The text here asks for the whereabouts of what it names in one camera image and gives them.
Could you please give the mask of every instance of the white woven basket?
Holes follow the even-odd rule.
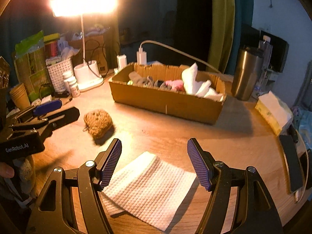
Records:
[[[71,58],[56,63],[54,65],[50,65],[46,67],[48,69],[51,82],[53,84],[53,88],[56,92],[66,91],[66,87],[63,81],[63,73],[66,71],[72,71],[74,74],[73,63],[71,62]]]

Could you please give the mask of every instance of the screw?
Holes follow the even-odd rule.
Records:
[[[248,171],[251,173],[255,173],[255,168],[253,166],[249,166]]]
[[[92,166],[94,166],[94,161],[92,161],[92,160],[87,161],[87,162],[85,163],[85,166],[87,166],[87,167],[92,167]]]
[[[56,173],[60,173],[62,171],[62,168],[61,167],[56,167],[55,169],[54,169],[54,172],[56,172]]]
[[[216,167],[223,167],[224,166],[224,163],[222,161],[216,161],[215,162],[215,166]]]

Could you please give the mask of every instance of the textured paper towel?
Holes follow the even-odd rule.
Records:
[[[128,211],[165,231],[195,178],[195,173],[144,152],[113,175],[102,200],[110,215]]]

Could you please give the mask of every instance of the wooden table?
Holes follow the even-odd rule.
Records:
[[[231,77],[224,76],[223,79],[230,81]],[[229,95],[221,115],[216,125],[209,126],[117,104],[113,101],[107,81],[99,88],[82,93],[65,106],[76,106],[81,114],[79,120],[53,132],[45,142],[46,150],[34,155],[38,192],[55,167],[80,167],[106,150],[113,138],[119,138],[123,145],[116,170],[144,151],[149,151],[186,171],[194,172],[186,145],[188,139],[195,137],[204,150],[229,167],[256,167],[271,193],[283,225],[297,213],[311,193],[307,191],[300,203],[294,203],[294,196],[288,194],[284,158],[278,139],[254,109],[255,101],[241,102],[230,96],[231,82],[226,82]],[[111,115],[114,129],[102,140],[94,142],[88,133],[83,132],[83,116],[97,108],[103,108]],[[304,145],[298,143],[297,147],[302,154]],[[76,189],[74,200],[79,230],[86,232],[77,196]],[[209,196],[210,193],[202,186],[194,184],[166,233],[194,233]],[[223,231],[230,229],[235,201],[236,189],[233,188]],[[162,233],[128,214],[117,218],[108,216],[108,219],[114,233]]]

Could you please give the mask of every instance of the human hand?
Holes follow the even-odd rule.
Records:
[[[13,178],[14,169],[6,163],[0,163],[0,176],[2,178]]]

